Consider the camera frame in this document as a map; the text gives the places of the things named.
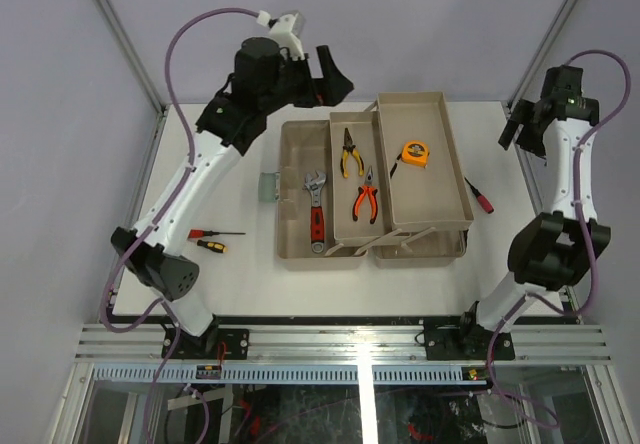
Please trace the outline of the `orange tape measure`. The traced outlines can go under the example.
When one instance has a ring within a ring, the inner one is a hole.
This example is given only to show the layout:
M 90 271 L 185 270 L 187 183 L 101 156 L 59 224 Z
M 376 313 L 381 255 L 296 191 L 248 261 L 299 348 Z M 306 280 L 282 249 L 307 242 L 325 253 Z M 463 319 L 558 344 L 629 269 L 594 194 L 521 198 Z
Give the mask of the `orange tape measure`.
M 401 152 L 397 155 L 389 172 L 389 176 L 391 178 L 394 177 L 400 163 L 419 168 L 426 168 L 428 165 L 429 156 L 429 147 L 424 142 L 419 140 L 407 141 L 403 145 Z

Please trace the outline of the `grey-green toolbox latch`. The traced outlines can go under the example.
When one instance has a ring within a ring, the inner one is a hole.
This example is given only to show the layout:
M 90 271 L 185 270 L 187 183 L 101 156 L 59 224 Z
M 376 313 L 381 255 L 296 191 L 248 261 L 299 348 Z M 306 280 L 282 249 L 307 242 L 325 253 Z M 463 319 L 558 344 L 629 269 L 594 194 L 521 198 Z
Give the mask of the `grey-green toolbox latch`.
M 261 173 L 259 176 L 258 199 L 262 203 L 275 203 L 280 197 L 280 173 Z

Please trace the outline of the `red-handled long screwdriver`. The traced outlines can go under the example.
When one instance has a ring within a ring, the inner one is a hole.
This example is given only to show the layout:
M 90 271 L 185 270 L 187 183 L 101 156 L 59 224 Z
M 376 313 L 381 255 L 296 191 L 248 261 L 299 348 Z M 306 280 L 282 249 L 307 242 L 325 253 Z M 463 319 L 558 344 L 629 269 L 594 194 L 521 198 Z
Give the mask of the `red-handled long screwdriver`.
M 215 231 L 215 230 L 203 230 L 203 229 L 191 229 L 188 238 L 189 239 L 204 239 L 206 237 L 214 237 L 220 235 L 245 235 L 245 232 L 229 232 L 229 231 Z

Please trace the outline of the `pink-handled screwdriver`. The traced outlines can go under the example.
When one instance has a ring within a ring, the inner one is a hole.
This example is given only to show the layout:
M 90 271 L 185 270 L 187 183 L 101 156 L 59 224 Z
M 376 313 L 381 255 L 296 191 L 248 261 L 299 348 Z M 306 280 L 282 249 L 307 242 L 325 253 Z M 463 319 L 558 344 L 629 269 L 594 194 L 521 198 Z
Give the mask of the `pink-handled screwdriver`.
M 480 206 L 480 208 L 486 214 L 494 213 L 495 209 L 494 209 L 493 205 L 491 204 L 491 202 L 486 198 L 486 196 L 477 187 L 475 187 L 467 178 L 464 178 L 464 180 L 465 180 L 469 190 L 471 191 L 472 195 L 474 196 L 476 202 Z

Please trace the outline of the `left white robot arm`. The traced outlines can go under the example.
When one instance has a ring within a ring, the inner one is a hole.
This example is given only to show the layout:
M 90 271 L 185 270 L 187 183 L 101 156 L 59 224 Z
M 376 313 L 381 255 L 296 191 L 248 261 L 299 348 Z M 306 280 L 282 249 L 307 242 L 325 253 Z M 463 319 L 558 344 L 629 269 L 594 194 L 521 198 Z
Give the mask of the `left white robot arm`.
M 117 228 L 111 243 L 120 263 L 167 306 L 186 332 L 184 346 L 197 358 L 212 356 L 219 345 L 210 328 L 213 314 L 194 286 L 198 265 L 184 257 L 193 220 L 215 187 L 265 131 L 268 117 L 292 105 L 332 107 L 354 89 L 336 65 L 328 46 L 316 49 L 321 76 L 308 57 L 266 37 L 245 40 L 225 85 L 189 127 L 188 154 L 154 207 L 132 228 Z

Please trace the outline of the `yellow-black stubby screwdriver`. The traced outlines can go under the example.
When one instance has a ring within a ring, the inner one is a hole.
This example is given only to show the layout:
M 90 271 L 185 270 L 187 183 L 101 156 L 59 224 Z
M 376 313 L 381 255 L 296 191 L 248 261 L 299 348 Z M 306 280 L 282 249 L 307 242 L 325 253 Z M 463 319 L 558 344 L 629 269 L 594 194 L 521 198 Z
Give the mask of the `yellow-black stubby screwdriver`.
M 226 245 L 220 242 L 215 242 L 215 241 L 206 241 L 206 240 L 199 239 L 196 241 L 196 245 L 198 247 L 207 249 L 216 254 L 224 254 L 228 250 Z

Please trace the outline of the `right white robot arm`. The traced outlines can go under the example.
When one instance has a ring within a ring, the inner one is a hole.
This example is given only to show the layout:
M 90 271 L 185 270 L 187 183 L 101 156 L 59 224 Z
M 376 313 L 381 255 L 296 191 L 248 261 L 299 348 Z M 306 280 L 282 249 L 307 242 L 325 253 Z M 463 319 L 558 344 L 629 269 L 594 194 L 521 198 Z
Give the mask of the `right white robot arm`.
M 575 286 L 608 246 L 611 230 L 598 224 L 591 196 L 591 152 L 599 103 L 582 92 L 582 69 L 550 68 L 537 102 L 521 99 L 499 138 L 547 161 L 551 191 L 542 211 L 513 239 L 508 272 L 461 317 L 458 351 L 478 358 L 534 302 Z

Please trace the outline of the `red-handled adjustable wrench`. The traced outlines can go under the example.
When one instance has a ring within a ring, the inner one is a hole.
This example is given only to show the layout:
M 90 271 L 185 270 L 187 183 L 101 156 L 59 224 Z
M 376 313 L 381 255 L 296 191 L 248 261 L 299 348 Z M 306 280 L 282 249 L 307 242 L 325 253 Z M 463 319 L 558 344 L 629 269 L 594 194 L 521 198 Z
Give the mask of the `red-handled adjustable wrench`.
M 322 254 L 325 248 L 325 222 L 322 208 L 322 189 L 326 183 L 326 174 L 316 170 L 315 175 L 307 173 L 304 189 L 309 193 L 310 206 L 310 242 L 314 254 Z

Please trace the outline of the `orange-handled pliers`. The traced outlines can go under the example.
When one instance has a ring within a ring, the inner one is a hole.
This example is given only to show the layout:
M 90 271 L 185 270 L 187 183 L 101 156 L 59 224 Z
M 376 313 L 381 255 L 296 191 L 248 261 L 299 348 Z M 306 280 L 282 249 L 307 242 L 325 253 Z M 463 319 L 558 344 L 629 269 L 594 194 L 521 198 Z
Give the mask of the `orange-handled pliers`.
M 354 222 L 357 222 L 359 220 L 362 204 L 365 200 L 368 200 L 370 207 L 369 223 L 371 225 L 376 223 L 379 211 L 377 200 L 378 189 L 373 184 L 373 178 L 373 168 L 369 167 L 365 174 L 364 183 L 358 187 L 358 195 L 352 206 L 351 215 Z

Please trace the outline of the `yellow needle-nose pliers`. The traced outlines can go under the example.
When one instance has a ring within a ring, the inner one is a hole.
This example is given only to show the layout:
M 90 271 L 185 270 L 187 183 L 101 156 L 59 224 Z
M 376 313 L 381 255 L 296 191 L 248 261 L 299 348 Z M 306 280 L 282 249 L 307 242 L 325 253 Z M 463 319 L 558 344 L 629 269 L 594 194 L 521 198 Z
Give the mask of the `yellow needle-nose pliers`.
M 365 174 L 364 169 L 364 160 L 355 145 L 353 138 L 351 136 L 350 130 L 348 128 L 344 129 L 344 137 L 343 137 L 343 146 L 342 146 L 342 155 L 340 160 L 340 171 L 342 177 L 347 179 L 349 177 L 347 161 L 348 158 L 352 157 L 358 166 L 358 175 L 363 176 Z

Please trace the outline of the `beige toolbox with smoky lid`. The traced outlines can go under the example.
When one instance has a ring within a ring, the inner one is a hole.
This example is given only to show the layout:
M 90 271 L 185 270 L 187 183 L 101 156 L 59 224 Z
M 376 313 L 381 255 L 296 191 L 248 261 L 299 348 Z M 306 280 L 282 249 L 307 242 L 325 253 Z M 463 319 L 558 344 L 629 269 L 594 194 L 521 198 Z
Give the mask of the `beige toolbox with smoky lid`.
M 291 268 L 447 266 L 474 216 L 441 92 L 281 127 L 276 255 Z

